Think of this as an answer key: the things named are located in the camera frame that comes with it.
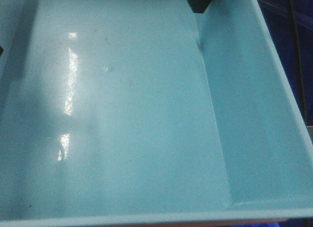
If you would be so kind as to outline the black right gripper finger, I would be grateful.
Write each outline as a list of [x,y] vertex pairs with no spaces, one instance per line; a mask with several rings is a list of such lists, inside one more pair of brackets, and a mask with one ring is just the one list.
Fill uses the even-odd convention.
[[193,13],[204,13],[212,0],[187,0]]

